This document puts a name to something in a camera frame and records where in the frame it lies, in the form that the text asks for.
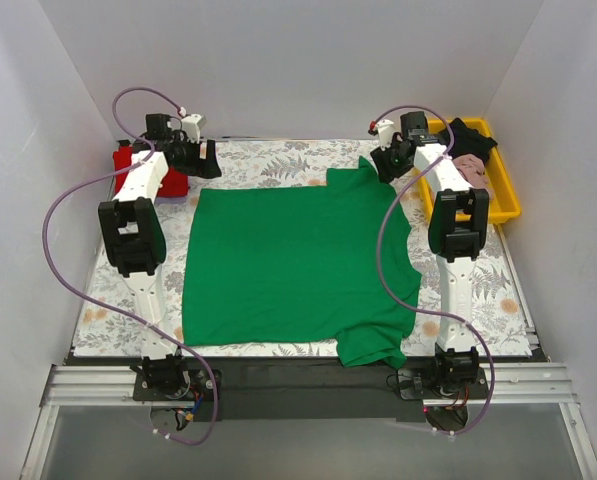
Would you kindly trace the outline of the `green t shirt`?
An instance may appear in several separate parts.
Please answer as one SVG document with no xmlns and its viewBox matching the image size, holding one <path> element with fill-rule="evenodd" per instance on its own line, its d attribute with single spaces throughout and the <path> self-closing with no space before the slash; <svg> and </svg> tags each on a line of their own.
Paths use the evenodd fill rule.
<svg viewBox="0 0 597 480">
<path fill-rule="evenodd" d="M 345 366 L 405 362 L 420 273 L 371 163 L 322 186 L 202 191 L 182 292 L 193 347 L 333 340 Z"/>
</svg>

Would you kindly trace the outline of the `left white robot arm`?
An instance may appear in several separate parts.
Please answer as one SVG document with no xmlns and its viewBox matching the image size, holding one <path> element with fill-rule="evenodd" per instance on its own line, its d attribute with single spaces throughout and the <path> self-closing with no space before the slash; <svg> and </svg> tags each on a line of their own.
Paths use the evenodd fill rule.
<svg viewBox="0 0 597 480">
<path fill-rule="evenodd" d="M 180 174 L 183 190 L 188 179 L 221 175 L 213 140 L 202 140 L 206 117 L 181 114 L 180 127 L 166 114 L 145 117 L 150 145 L 122 141 L 113 154 L 120 184 L 112 200 L 99 205 L 98 216 L 107 258 L 116 268 L 134 302 L 136 315 L 147 322 L 141 355 L 161 360 L 177 346 L 159 333 L 174 335 L 165 305 L 162 265 L 167 256 L 165 236 L 154 202 L 169 174 Z"/>
</svg>

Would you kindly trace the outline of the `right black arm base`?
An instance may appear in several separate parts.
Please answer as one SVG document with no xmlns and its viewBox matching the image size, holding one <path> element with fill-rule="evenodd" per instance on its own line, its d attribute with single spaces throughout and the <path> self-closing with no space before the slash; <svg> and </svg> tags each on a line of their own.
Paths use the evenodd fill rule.
<svg viewBox="0 0 597 480">
<path fill-rule="evenodd" d="M 436 347 L 433 357 L 389 374 L 385 383 L 400 400 L 421 402 L 431 429 L 451 436 L 468 427 L 469 401 L 486 401 L 491 393 L 476 347 L 462 352 Z"/>
</svg>

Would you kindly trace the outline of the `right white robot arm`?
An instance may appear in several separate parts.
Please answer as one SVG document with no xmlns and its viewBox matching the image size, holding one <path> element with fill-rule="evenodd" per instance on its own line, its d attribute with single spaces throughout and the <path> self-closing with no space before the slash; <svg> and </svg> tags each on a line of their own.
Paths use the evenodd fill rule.
<svg viewBox="0 0 597 480">
<path fill-rule="evenodd" d="M 403 114 L 399 125 L 381 117 L 370 123 L 369 133 L 379 142 L 371 158 L 381 182 L 390 183 L 415 168 L 435 195 L 428 244 L 440 274 L 436 347 L 446 354 L 470 352 L 478 344 L 469 325 L 476 260 L 487 236 L 488 191 L 463 177 L 449 154 L 453 132 L 447 132 L 449 140 L 443 144 L 429 131 L 423 111 Z"/>
</svg>

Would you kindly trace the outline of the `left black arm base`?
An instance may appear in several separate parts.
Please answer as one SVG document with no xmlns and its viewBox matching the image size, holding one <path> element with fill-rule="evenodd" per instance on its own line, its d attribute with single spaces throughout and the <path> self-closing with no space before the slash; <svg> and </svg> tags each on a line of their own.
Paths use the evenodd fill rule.
<svg viewBox="0 0 597 480">
<path fill-rule="evenodd" d="M 220 398 L 223 372 L 214 370 L 211 377 L 204 367 L 191 368 L 180 353 L 164 359 L 144 357 L 131 365 L 134 374 L 132 399 L 136 402 L 165 402 L 173 414 L 175 432 L 183 432 L 207 407 L 209 419 L 213 403 Z"/>
</svg>

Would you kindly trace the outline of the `red folded t shirt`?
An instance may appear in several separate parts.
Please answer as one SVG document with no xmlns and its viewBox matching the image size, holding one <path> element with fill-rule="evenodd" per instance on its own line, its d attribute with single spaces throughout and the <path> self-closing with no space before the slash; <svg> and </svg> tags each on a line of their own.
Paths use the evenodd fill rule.
<svg viewBox="0 0 597 480">
<path fill-rule="evenodd" d="M 112 154 L 116 171 L 130 166 L 132 153 L 133 150 L 129 144 L 117 148 Z M 170 168 L 160 183 L 156 197 L 161 199 L 182 199 L 187 196 L 188 191 L 188 178 L 174 168 Z"/>
</svg>

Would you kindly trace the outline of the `black crumpled t shirt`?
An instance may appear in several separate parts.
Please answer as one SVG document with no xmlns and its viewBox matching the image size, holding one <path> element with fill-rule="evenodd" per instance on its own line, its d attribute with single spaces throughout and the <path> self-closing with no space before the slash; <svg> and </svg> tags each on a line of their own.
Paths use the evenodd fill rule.
<svg viewBox="0 0 597 480">
<path fill-rule="evenodd" d="M 454 118 L 449 122 L 449 126 L 454 135 L 454 143 L 449 150 L 449 155 L 454 159 L 473 155 L 487 165 L 491 150 L 498 146 L 497 141 L 469 127 L 461 118 Z"/>
</svg>

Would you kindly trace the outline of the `pink crumpled t shirt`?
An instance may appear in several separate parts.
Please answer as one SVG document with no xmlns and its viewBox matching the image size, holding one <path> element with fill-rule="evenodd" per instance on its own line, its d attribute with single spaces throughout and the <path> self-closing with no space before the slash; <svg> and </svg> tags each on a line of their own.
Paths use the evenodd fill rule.
<svg viewBox="0 0 597 480">
<path fill-rule="evenodd" d="M 485 190 L 487 192 L 489 202 L 492 203 L 494 200 L 494 190 L 487 177 L 484 162 L 473 154 L 458 156 L 453 158 L 452 162 L 463 179 L 473 189 Z"/>
</svg>

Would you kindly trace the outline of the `aluminium frame rail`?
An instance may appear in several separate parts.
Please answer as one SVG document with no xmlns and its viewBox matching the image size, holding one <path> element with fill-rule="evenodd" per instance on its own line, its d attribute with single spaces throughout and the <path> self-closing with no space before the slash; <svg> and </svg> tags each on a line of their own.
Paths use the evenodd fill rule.
<svg viewBox="0 0 597 480">
<path fill-rule="evenodd" d="M 208 406 L 181 442 L 173 404 L 135 400 L 125 366 L 49 377 L 25 479 L 597 479 L 566 368 L 502 363 L 455 412 L 411 397 L 382 366 L 227 360 L 220 417 Z"/>
</svg>

